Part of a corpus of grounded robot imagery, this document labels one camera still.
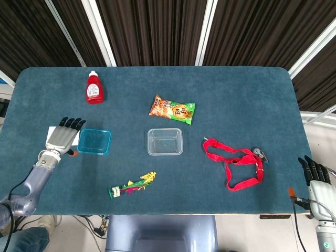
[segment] shoe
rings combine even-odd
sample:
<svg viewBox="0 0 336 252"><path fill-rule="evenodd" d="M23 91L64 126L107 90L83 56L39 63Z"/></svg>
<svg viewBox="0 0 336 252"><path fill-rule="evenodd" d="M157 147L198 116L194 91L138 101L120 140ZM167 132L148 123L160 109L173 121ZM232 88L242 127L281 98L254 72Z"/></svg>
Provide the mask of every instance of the shoe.
<svg viewBox="0 0 336 252"><path fill-rule="evenodd" d="M56 215L43 215L41 219L38 220L37 226L46 228L50 237L53 234L56 223Z"/></svg>

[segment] black curtain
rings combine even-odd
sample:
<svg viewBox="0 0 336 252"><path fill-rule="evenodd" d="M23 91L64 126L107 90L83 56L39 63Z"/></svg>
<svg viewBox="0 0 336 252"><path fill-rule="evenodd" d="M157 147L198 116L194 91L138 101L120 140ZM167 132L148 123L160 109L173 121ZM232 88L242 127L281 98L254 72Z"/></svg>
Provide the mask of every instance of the black curtain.
<svg viewBox="0 0 336 252"><path fill-rule="evenodd" d="M206 0L98 0L118 66L194 65Z"/></svg>
<svg viewBox="0 0 336 252"><path fill-rule="evenodd" d="M27 67L80 63L44 0L2 0L0 69L14 81Z"/></svg>
<svg viewBox="0 0 336 252"><path fill-rule="evenodd" d="M88 67L106 66L81 0L52 0Z"/></svg>
<svg viewBox="0 0 336 252"><path fill-rule="evenodd" d="M301 111L323 112L336 104L336 37L293 79Z"/></svg>
<svg viewBox="0 0 336 252"><path fill-rule="evenodd" d="M219 0L203 65L289 70L335 17L334 0Z"/></svg>

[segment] table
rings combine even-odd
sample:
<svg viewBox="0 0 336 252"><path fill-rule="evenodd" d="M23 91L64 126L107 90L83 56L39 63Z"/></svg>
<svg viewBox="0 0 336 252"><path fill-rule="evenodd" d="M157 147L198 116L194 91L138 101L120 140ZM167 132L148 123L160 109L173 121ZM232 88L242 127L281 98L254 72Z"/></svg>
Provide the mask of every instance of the table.
<svg viewBox="0 0 336 252"><path fill-rule="evenodd" d="M106 100L97 105L85 99L92 70L105 89ZM149 116L156 94L195 102L192 125ZM0 134L0 195L26 176L45 149L49 126L64 116L86 119L85 128L111 131L110 153L64 156L36 214L291 213L287 188L307 197L297 157L310 150L291 80L282 68L28 68L16 82ZM180 128L183 153L148 155L152 128ZM203 137L233 148L262 148L270 162L264 181L230 192L223 164L208 159L202 149ZM145 191L110 199L109 187L149 171L157 177ZM231 171L233 184L256 174L252 165L231 166Z"/></svg>

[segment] red bottle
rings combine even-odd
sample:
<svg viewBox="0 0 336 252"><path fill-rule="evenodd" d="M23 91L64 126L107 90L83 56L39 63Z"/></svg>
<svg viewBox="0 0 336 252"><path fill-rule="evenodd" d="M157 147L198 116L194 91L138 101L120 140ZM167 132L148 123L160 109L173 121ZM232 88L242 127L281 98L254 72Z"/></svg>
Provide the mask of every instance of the red bottle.
<svg viewBox="0 0 336 252"><path fill-rule="evenodd" d="M104 100L103 88L95 71L91 71L89 74L88 85L86 87L86 100L90 104L101 103Z"/></svg>

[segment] white paper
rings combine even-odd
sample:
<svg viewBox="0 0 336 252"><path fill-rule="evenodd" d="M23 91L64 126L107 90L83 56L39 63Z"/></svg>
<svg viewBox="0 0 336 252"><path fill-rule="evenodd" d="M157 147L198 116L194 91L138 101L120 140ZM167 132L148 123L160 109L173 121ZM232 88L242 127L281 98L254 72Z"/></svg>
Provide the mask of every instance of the white paper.
<svg viewBox="0 0 336 252"><path fill-rule="evenodd" d="M55 128L56 128L56 126L49 127L46 144L47 144L49 138L51 137L51 134L52 134L53 131L55 130ZM77 145L78 145L78 141L79 141L79 131L78 131L78 133L77 133L75 139L73 140L71 146L77 146Z"/></svg>

